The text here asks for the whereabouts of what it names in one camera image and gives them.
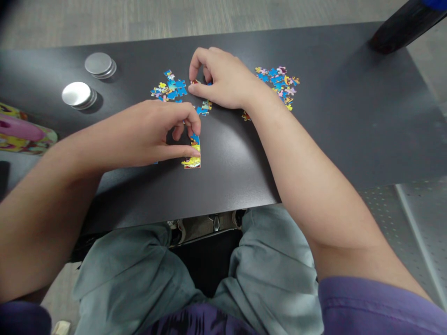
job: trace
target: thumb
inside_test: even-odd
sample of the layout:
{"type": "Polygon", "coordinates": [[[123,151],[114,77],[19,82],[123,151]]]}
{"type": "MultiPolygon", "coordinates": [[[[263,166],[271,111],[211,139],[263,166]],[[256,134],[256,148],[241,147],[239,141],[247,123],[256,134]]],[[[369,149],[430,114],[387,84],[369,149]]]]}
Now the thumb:
{"type": "Polygon", "coordinates": [[[188,87],[188,91],[196,95],[200,98],[212,100],[212,92],[213,92],[213,86],[212,85],[204,85],[204,84],[191,84],[188,87]]]}
{"type": "Polygon", "coordinates": [[[161,150],[161,161],[179,157],[200,157],[200,151],[188,145],[167,145],[161,150]]]}

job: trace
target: finger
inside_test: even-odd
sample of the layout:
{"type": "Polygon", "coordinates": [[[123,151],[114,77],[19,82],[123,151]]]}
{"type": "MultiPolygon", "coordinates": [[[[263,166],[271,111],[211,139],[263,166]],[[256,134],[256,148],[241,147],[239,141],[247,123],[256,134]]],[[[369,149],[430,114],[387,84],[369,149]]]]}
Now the finger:
{"type": "Polygon", "coordinates": [[[185,125],[183,124],[183,121],[180,121],[179,123],[177,123],[175,125],[174,131],[172,132],[172,138],[175,141],[178,141],[180,139],[180,137],[182,136],[184,129],[185,129],[185,125]]]}
{"type": "Polygon", "coordinates": [[[194,134],[194,131],[192,130],[191,122],[189,122],[188,120],[185,120],[184,122],[188,129],[188,136],[191,137],[194,134]]]}
{"type": "Polygon", "coordinates": [[[207,66],[209,52],[209,50],[199,47],[192,55],[190,64],[190,81],[193,81],[197,78],[197,74],[202,65],[207,66]]]}
{"type": "Polygon", "coordinates": [[[206,66],[203,67],[203,75],[205,76],[205,81],[207,83],[211,82],[213,80],[211,76],[211,72],[208,70],[206,66]]]}
{"type": "Polygon", "coordinates": [[[217,47],[210,47],[208,50],[210,50],[210,51],[217,51],[217,52],[223,51],[222,49],[219,49],[217,47]]]}
{"type": "Polygon", "coordinates": [[[167,102],[164,105],[167,107],[164,115],[166,115],[167,120],[170,123],[170,128],[175,126],[178,122],[184,120],[185,124],[190,124],[195,134],[200,135],[200,118],[194,107],[189,102],[167,102]]]}
{"type": "Polygon", "coordinates": [[[188,91],[198,97],[213,101],[214,85],[191,84],[188,91]]]}
{"type": "Polygon", "coordinates": [[[161,161],[179,157],[200,157],[200,151],[191,146],[165,145],[160,147],[161,161]]]}

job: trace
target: round metal container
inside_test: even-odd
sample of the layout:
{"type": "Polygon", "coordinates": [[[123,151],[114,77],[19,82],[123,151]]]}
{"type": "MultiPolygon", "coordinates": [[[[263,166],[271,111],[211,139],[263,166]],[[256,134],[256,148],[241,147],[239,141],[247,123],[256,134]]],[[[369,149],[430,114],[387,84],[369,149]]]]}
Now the round metal container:
{"type": "Polygon", "coordinates": [[[105,53],[94,53],[85,60],[85,69],[97,79],[107,79],[116,72],[116,63],[105,53]]]}
{"type": "Polygon", "coordinates": [[[68,84],[62,91],[62,100],[79,110],[91,107],[97,97],[98,93],[94,89],[80,81],[68,84]]]}

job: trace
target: black bottle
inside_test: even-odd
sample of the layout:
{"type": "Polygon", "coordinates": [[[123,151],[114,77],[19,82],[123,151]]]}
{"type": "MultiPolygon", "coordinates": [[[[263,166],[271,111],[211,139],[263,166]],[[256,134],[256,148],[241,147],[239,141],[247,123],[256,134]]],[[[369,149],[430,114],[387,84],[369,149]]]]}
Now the black bottle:
{"type": "Polygon", "coordinates": [[[446,16],[447,0],[410,0],[380,26],[370,45],[382,54],[390,54],[413,42],[446,16]]]}

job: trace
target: hand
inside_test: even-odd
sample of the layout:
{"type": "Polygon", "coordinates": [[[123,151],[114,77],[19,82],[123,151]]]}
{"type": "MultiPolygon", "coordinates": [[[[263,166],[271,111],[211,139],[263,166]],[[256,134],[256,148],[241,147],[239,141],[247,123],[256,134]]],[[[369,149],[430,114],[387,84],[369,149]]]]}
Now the hand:
{"type": "Polygon", "coordinates": [[[202,65],[205,80],[213,81],[213,85],[191,84],[188,90],[222,107],[246,109],[248,103],[260,95],[260,90],[268,88],[238,57],[219,48],[198,48],[194,52],[190,80],[196,79],[202,65]]]}
{"type": "Polygon", "coordinates": [[[137,167],[178,157],[200,157],[188,145],[167,145],[166,135],[178,141],[188,127],[188,135],[200,135],[200,119],[190,103],[147,100],[85,128],[56,144],[57,155],[75,156],[77,169],[84,173],[104,173],[117,168],[137,167]]]}

